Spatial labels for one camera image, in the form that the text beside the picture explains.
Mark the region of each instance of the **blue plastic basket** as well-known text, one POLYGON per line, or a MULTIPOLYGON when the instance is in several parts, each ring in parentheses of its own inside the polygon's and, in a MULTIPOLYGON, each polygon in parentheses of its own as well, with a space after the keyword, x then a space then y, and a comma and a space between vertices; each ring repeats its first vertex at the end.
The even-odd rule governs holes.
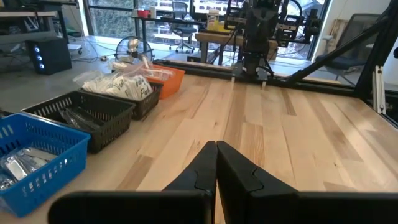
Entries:
POLYGON ((27 215, 86 167, 90 135, 45 119, 14 114, 0 119, 0 157, 32 146, 57 155, 39 170, 0 191, 0 210, 27 215))

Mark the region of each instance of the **concrete floor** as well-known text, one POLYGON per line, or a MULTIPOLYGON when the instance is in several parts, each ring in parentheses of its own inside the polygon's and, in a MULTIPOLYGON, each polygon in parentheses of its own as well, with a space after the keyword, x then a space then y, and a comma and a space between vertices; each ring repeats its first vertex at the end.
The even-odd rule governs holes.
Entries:
MULTIPOLYGON (((78 55, 77 52, 72 52, 72 59, 79 58, 95 58, 102 55, 111 55, 116 49, 119 40, 109 39, 104 37, 87 37, 84 44, 83 55, 78 55)), ((179 59, 186 61, 187 54, 176 54, 173 50, 169 51, 167 45, 150 44, 154 48, 155 59, 168 58, 179 59)), ((230 65, 232 54, 224 53, 225 65, 230 65)), ((68 93, 69 91, 77 90, 79 88, 72 79, 77 75, 87 72, 89 70, 101 70, 102 72, 109 72, 110 68, 108 62, 100 62, 97 60, 93 63, 87 62, 73 62, 73 68, 54 75, 38 75, 30 63, 26 66, 18 66, 16 61, 13 62, 17 66, 13 72, 4 72, 0 69, 0 107, 6 111, 17 112, 23 108, 32 106, 50 98, 68 93)), ((276 61, 270 62, 272 69, 277 73, 293 74, 297 70, 303 69, 310 64, 310 62, 287 60, 286 58, 278 58, 276 61)), ((7 61, 0 60, 0 68, 8 65, 7 61)), ((334 80, 335 75, 326 71, 324 68, 319 69, 310 75, 311 77, 324 78, 334 80)), ((359 74, 352 74, 347 76, 352 82, 356 83, 359 74)), ((347 85, 348 82, 339 79, 342 84, 347 85)), ((398 86, 386 86, 387 89, 397 89, 398 86)))

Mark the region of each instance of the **wooden table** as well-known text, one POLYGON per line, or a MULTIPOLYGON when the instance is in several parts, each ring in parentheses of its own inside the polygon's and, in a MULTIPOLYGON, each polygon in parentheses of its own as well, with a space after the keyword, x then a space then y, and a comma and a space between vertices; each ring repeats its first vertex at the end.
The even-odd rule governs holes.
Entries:
MULTIPOLYGON (((195 34, 195 38, 197 41, 201 43, 201 55, 200 55, 200 63, 207 62, 207 51, 208 51, 208 44, 215 43, 215 44, 234 44, 234 37, 231 38, 231 35, 222 35, 222 34, 212 34, 206 32, 199 32, 195 34)), ((239 35, 236 37, 236 46, 242 47, 243 45, 243 36, 239 35)), ((276 51, 278 48, 278 43, 274 40, 269 40, 270 50, 268 53, 268 60, 274 60, 276 58, 276 51)), ((224 49, 220 49, 220 56, 218 57, 218 65, 223 64, 223 52, 224 49)))
POLYGON ((186 75, 75 180, 25 218, 0 213, 1 223, 46 223, 51 204, 78 190, 162 190, 214 140, 299 190, 398 191, 398 132, 361 100, 186 75))

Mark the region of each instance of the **orange basket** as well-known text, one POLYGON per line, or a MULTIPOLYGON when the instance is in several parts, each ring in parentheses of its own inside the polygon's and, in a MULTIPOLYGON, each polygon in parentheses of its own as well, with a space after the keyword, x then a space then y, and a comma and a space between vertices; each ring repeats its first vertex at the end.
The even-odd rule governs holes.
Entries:
POLYGON ((160 83, 163 84, 162 91, 160 92, 160 99, 165 99, 174 93, 178 92, 181 86, 182 78, 184 77, 185 71, 179 70, 175 68, 169 68, 160 65, 154 65, 154 68, 170 70, 174 72, 174 76, 169 78, 168 80, 158 80, 156 78, 147 77, 148 81, 152 83, 160 83))

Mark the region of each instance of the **workbench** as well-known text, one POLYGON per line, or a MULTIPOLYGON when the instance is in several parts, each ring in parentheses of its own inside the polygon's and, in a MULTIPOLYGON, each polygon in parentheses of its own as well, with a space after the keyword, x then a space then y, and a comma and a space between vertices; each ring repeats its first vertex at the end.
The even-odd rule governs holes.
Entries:
POLYGON ((57 33, 54 29, 52 18, 57 16, 56 11, 39 11, 37 15, 30 11, 0 11, 0 21, 5 19, 13 19, 18 17, 43 17, 46 31, 29 32, 25 34, 0 35, 1 44, 17 44, 30 39, 39 39, 43 37, 55 37, 57 33))
MULTIPOLYGON (((185 75, 145 120, 89 154, 76 179, 24 218, 0 212, 1 223, 46 223, 51 204, 70 192, 162 190, 214 140, 298 190, 398 189, 390 169, 398 133, 360 99, 185 75)), ((217 195, 215 223, 224 223, 221 209, 217 195)))
MULTIPOLYGON (((231 38, 231 35, 223 35, 223 34, 212 34, 212 33, 206 33, 206 32, 199 32, 195 34, 195 38, 197 41, 201 43, 201 55, 200 55, 200 63, 206 63, 207 62, 207 51, 208 51, 208 45, 209 43, 215 43, 215 44, 228 44, 228 45, 233 45, 234 44, 234 37, 231 38)), ((242 47, 243 46, 243 36, 238 35, 236 37, 236 46, 242 47)), ((278 48, 278 43, 274 40, 269 41, 269 53, 268 53, 268 60, 275 60, 276 55, 277 55, 277 48, 278 48)), ((218 65, 223 64, 223 53, 224 49, 220 48, 220 56, 218 57, 218 65)))

